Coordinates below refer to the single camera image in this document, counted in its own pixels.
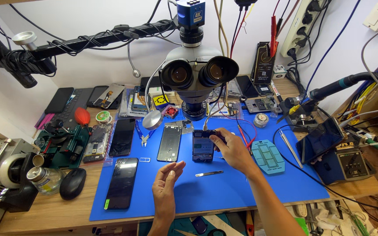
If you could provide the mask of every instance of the power strip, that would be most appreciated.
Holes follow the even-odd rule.
[[[297,42],[300,41],[300,40],[304,40],[306,38],[304,35],[297,35],[298,30],[301,29],[302,27],[305,27],[304,31],[308,35],[309,32],[310,32],[310,28],[313,25],[313,22],[316,21],[316,17],[319,14],[319,12],[311,11],[311,12],[308,12],[308,13],[310,13],[312,15],[312,21],[308,24],[302,23],[303,18],[305,17],[307,6],[312,1],[313,0],[302,0],[301,1],[300,7],[297,10],[297,14],[294,17],[293,23],[291,24],[291,28],[290,28],[290,30],[287,34],[287,37],[285,38],[285,41],[284,41],[284,43],[281,47],[281,55],[283,57],[289,57],[287,55],[287,52],[291,48],[295,48],[296,54],[298,55],[298,51],[300,50],[300,46],[297,45]],[[319,1],[319,5],[322,7],[325,1],[324,0],[318,0],[318,1]]]

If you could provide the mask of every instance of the blue-handled pliers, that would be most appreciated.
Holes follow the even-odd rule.
[[[154,133],[155,129],[154,130],[151,130],[147,136],[144,136],[144,134],[142,133],[142,131],[140,130],[139,128],[139,125],[138,125],[138,121],[135,122],[135,127],[138,131],[138,135],[139,135],[139,138],[142,139],[141,141],[141,147],[144,145],[144,147],[147,146],[147,140],[152,136],[152,134]]]

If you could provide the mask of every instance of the computer mouse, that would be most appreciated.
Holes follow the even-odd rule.
[[[87,172],[85,169],[72,169],[62,180],[59,187],[59,194],[64,200],[76,198],[83,190]]]

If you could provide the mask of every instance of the blue silicone mat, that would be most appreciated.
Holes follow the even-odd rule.
[[[254,115],[244,115],[244,119],[253,121]],[[286,125],[286,121],[276,124],[277,119],[271,118],[267,126],[257,129],[257,140],[272,140],[272,135],[278,127]],[[202,129],[205,120],[194,122],[195,129]],[[240,125],[253,138],[255,130],[244,121]],[[144,135],[148,130],[140,125]],[[208,122],[209,129],[224,127],[236,135],[240,136],[237,123],[226,118],[212,118]],[[138,132],[134,132],[131,154],[129,158],[151,158],[151,162],[139,162],[135,176],[134,190],[129,209],[127,210],[104,210],[104,202],[112,178],[113,166],[103,167],[97,186],[90,219],[89,220],[109,220],[129,217],[144,217],[154,215],[154,201],[151,186],[159,168],[165,162],[157,161],[158,148],[163,134],[164,122],[148,139],[147,147],[142,148]],[[284,127],[283,132],[293,147],[297,138],[289,127]],[[287,148],[279,134],[276,135],[276,147],[279,152],[287,157],[291,162],[297,163],[295,158]],[[214,153],[214,157],[222,157],[221,153]],[[254,206],[255,199],[246,177],[239,171],[229,166],[225,160],[214,158],[211,163],[194,163],[192,161],[192,135],[181,136],[180,150],[177,161],[184,160],[186,167],[174,187],[176,200],[176,213],[196,212],[206,210],[228,209],[234,207]],[[195,174],[211,171],[223,170],[224,173],[195,177]],[[315,170],[304,165],[304,170],[318,179]],[[285,171],[279,174],[265,175],[272,189],[282,202],[317,200],[328,198],[329,194],[324,187],[316,183],[307,175],[296,169],[289,163],[285,165]]]

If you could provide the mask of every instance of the hand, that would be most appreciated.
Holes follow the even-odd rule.
[[[242,139],[224,128],[216,129],[217,135],[211,135],[210,139],[214,142],[215,151],[221,151],[223,158],[227,163],[236,170],[247,175],[252,167],[256,167],[256,163],[250,156],[246,145]]]
[[[186,166],[184,161],[172,162],[160,168],[152,185],[152,195],[154,196],[155,215],[154,222],[163,227],[170,227],[176,214],[176,204],[174,202],[174,183],[183,173]]]

